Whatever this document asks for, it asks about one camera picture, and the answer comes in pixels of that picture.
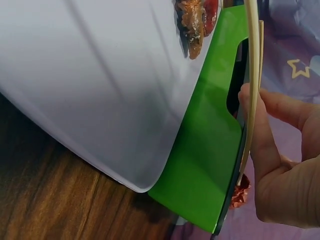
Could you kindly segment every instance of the purple fabric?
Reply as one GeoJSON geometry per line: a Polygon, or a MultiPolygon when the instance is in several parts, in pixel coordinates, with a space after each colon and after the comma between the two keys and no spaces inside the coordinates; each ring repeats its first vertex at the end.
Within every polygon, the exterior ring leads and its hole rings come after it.
{"type": "MultiPolygon", "coordinates": [[[[317,0],[269,0],[265,16],[264,62],[261,86],[305,102],[320,104],[320,2],[317,0]],[[297,61],[296,72],[288,61],[297,61]]],[[[301,134],[294,127],[270,117],[279,151],[294,161],[301,160],[301,134]]],[[[252,160],[245,173],[254,184],[252,160]]],[[[186,223],[176,226],[172,240],[209,240],[211,234],[186,223]]],[[[216,240],[318,240],[320,229],[303,230],[263,223],[256,217],[254,186],[248,202],[230,210],[216,240]]]]}

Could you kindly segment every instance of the human hand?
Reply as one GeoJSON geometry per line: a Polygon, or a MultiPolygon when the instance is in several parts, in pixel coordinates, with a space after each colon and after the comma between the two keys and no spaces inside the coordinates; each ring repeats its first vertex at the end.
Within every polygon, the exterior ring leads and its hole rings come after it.
{"type": "MultiPolygon", "coordinates": [[[[244,84],[239,93],[245,113],[249,90],[244,84]]],[[[268,223],[320,227],[320,105],[261,90],[250,154],[257,217],[268,223]],[[267,112],[301,131],[301,162],[280,155],[267,112]]]]}

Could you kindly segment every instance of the chopstick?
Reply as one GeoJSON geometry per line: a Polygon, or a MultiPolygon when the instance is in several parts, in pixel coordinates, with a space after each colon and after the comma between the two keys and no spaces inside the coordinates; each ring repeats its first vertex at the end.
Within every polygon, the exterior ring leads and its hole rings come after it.
{"type": "Polygon", "coordinates": [[[239,169],[239,177],[237,180],[238,186],[241,184],[241,180],[244,175],[253,138],[257,100],[262,76],[264,40],[264,22],[259,21],[257,0],[244,0],[244,6],[247,16],[249,41],[250,103],[246,121],[246,140],[239,169]]]}
{"type": "Polygon", "coordinates": [[[262,78],[262,66],[264,62],[264,39],[265,39],[265,23],[262,20],[259,20],[259,37],[260,37],[260,61],[259,61],[259,87],[261,85],[261,78],[262,78]]]}

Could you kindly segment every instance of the shiny wrapper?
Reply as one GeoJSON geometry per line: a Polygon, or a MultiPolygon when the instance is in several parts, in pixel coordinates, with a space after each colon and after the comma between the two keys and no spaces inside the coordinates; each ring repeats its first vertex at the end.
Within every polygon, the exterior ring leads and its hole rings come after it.
{"type": "Polygon", "coordinates": [[[231,198],[230,209],[239,208],[247,202],[248,191],[251,187],[248,177],[244,174],[242,176],[240,186],[235,186],[233,196],[231,198]]]}

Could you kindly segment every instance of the star pattern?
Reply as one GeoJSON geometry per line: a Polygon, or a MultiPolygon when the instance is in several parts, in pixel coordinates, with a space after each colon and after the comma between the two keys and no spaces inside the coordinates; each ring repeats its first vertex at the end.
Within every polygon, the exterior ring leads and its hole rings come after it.
{"type": "Polygon", "coordinates": [[[292,68],[292,79],[297,78],[298,76],[304,76],[306,78],[310,78],[310,67],[306,66],[303,70],[297,71],[297,63],[300,63],[300,59],[293,59],[287,61],[288,65],[292,68]]]}

